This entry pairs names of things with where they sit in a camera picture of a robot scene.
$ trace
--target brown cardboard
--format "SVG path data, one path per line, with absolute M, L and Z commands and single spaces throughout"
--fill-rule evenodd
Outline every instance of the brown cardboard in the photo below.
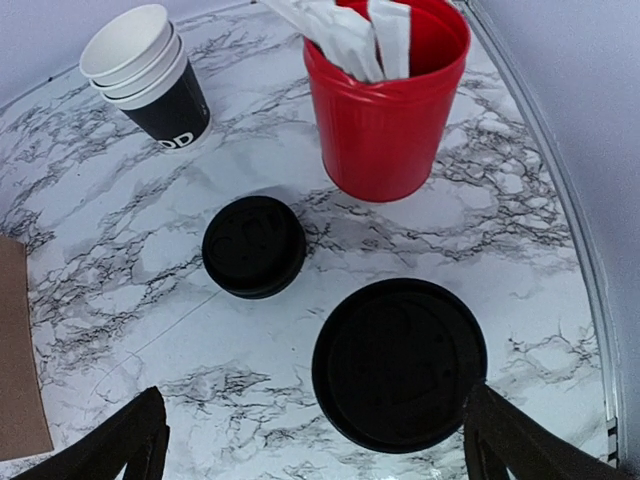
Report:
M 31 345 L 24 245 L 0 236 L 0 461 L 51 451 Z

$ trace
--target white wall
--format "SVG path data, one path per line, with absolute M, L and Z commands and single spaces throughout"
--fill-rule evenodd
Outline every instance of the white wall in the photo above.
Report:
M 0 0 L 0 107 L 77 64 L 100 27 L 145 3 L 161 3 L 182 19 L 240 1 Z
M 640 2 L 471 0 L 553 135 L 605 272 L 624 466 L 640 474 Z

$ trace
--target small black lid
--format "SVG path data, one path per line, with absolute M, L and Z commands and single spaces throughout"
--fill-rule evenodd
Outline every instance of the small black lid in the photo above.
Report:
M 211 278 L 242 298 L 275 295 L 298 275 L 306 255 L 304 230 L 279 200 L 253 196 L 218 213 L 202 242 L 202 259 Z
M 449 437 L 486 375 L 473 314 L 448 290 L 416 279 L 385 280 L 348 297 L 325 322 L 313 354 L 325 415 L 355 443 L 388 453 Z

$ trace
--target red cup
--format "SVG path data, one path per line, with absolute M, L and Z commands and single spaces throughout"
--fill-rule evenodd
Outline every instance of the red cup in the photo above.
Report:
M 429 177 L 471 44 L 464 17 L 443 0 L 401 3 L 412 6 L 411 78 L 361 83 L 304 45 L 327 173 L 370 202 L 404 198 Z M 368 18 L 366 3 L 348 6 Z

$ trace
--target paper cup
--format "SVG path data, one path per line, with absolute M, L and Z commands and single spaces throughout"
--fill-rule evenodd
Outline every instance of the paper cup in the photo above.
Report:
M 105 25 L 80 57 L 80 72 L 98 85 L 123 82 L 149 65 L 171 38 L 172 27 L 162 5 L 143 5 Z
M 167 71 L 144 90 L 125 98 L 101 95 L 165 148 L 200 143 L 209 131 L 209 108 L 182 44 Z
M 95 81 L 90 80 L 91 86 L 112 99 L 125 98 L 141 92 L 158 80 L 169 67 L 171 67 L 171 64 L 178 57 L 181 45 L 182 39 L 174 31 L 169 43 L 165 49 L 160 52 L 160 55 L 133 77 L 122 83 L 116 83 L 115 85 L 107 87 L 98 85 Z

